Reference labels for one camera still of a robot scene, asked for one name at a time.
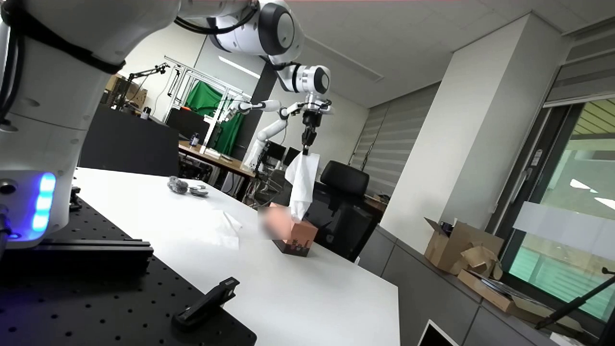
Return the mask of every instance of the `window blind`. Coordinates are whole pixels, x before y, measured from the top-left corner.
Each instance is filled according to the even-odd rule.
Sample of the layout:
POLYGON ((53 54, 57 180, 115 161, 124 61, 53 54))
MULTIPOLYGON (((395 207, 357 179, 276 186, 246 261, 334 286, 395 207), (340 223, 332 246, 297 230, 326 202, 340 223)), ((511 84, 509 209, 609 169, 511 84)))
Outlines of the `window blind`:
POLYGON ((380 104, 369 111, 349 165, 369 175, 369 192, 392 194, 419 136, 438 84, 380 104))
POLYGON ((615 96, 615 23, 572 34, 545 107, 615 96))

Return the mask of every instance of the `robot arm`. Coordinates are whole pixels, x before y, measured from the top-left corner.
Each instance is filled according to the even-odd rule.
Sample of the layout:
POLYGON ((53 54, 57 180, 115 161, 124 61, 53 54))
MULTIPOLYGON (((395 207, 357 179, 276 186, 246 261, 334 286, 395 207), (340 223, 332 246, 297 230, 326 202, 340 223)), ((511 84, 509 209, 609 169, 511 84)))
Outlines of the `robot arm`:
POLYGON ((128 94, 130 84, 132 84, 134 79, 146 79, 146 77, 157 75, 157 73, 163 75, 163 73, 167 73, 167 67, 169 67, 169 63, 159 63, 159 65, 153 65, 151 69, 130 73, 128 81, 124 81, 123 88, 119 90, 119 98, 113 104, 113 107, 117 107, 117 109, 126 107, 126 94, 128 94))
POLYGON ((192 29, 215 29, 222 50, 267 57, 286 90, 307 92, 303 144, 311 144, 319 125, 313 106, 328 88, 328 69, 296 63, 301 32, 280 0, 5 0, 0 236, 7 248, 36 246, 67 225, 73 171, 107 77, 144 36, 176 17, 192 29))
POLYGON ((288 117, 290 115, 299 115, 305 109, 305 102, 296 102, 288 107, 282 107, 278 102, 267 100, 267 102, 257 102, 257 104, 244 104, 240 106, 242 111, 246 109, 263 109, 263 111, 276 111, 278 119, 272 121, 271 125, 267 125, 265 129, 261 129, 253 142, 249 144, 249 152, 244 159, 244 165, 249 169, 257 167, 257 161, 265 150, 265 144, 271 136, 282 132, 288 127, 288 117))
POLYGON ((324 65, 297 63, 303 34, 292 11, 282 0, 240 2, 228 0, 217 7, 217 17, 207 27, 190 23, 190 13, 201 13, 205 2, 182 2, 176 23, 188 31, 209 34, 211 42, 224 52, 261 56, 278 71, 286 92, 322 96, 328 92, 330 73, 324 65))

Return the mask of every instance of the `tabletop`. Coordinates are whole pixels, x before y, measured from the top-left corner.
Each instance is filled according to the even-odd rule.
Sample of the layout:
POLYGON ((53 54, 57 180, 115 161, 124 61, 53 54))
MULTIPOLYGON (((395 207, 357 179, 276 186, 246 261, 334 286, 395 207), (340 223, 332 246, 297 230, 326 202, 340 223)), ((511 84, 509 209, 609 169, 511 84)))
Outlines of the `tabletop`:
POLYGON ((215 157, 215 155, 209 155, 209 154, 199 154, 197 148, 190 146, 188 142, 180 140, 178 142, 178 150, 186 152, 186 154, 192 154, 196 157, 201 157, 205 161, 211 161, 211 163, 217 163, 221 167, 226 167, 234 173, 240 173, 240 175, 246 175, 246 177, 255 177, 251 169, 247 169, 246 165, 242 165, 240 159, 222 159, 222 157, 215 157))
POLYGON ((284 255, 263 215, 209 188, 205 200, 169 192, 165 177, 76 169, 80 198, 207 292, 236 277, 224 309, 263 346, 395 346, 397 288, 313 244, 284 255))

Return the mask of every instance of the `cardboard box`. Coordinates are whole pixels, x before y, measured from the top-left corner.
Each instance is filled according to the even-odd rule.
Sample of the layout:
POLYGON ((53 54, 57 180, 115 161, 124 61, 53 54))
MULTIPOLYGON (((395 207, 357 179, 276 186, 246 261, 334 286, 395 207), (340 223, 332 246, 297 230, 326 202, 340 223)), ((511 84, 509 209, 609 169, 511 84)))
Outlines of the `cardboard box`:
POLYGON ((482 296, 486 302, 490 302, 492 305, 495 305, 499 311, 503 313, 513 313, 515 311, 515 304, 501 296, 499 292, 488 288, 482 284, 482 280, 467 271, 459 271, 457 279, 468 286, 470 290, 474 290, 478 296, 482 296))
POLYGON ((440 229, 436 221, 426 219, 426 223, 434 229, 434 234, 428 240, 424 257, 434 267, 451 275, 457 275, 461 269, 465 269, 463 263, 457 263, 457 261, 463 261, 461 252, 480 246, 492 252, 493 255, 497 255, 503 246, 501 238, 492 236, 480 229, 474 229, 467 223, 457 223, 449 236, 440 229))
POLYGON ((286 213, 286 207, 278 204, 269 204, 261 227, 282 254, 294 255, 307 255, 317 232, 315 225, 294 219, 286 213))

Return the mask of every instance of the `green object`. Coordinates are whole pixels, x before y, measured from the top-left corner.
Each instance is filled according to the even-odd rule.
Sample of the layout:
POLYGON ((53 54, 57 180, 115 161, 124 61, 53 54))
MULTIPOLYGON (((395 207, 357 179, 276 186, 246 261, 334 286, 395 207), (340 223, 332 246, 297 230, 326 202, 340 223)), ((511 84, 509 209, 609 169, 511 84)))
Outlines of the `green object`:
POLYGON ((219 123, 219 134, 215 138, 215 142, 211 144, 211 148, 215 148, 217 152, 230 155, 236 134, 242 127, 244 115, 234 113, 228 121, 219 123))
MULTIPOLYGON (((196 82, 186 98, 186 106, 199 115, 213 117, 222 96, 205 82, 196 82)), ((230 115, 226 121, 217 123, 219 134, 209 146, 224 155, 230 155, 236 134, 242 127, 244 117, 240 113, 230 115)))
POLYGON ((186 106, 199 115, 213 117, 222 96, 205 82, 196 82, 186 98, 186 106))

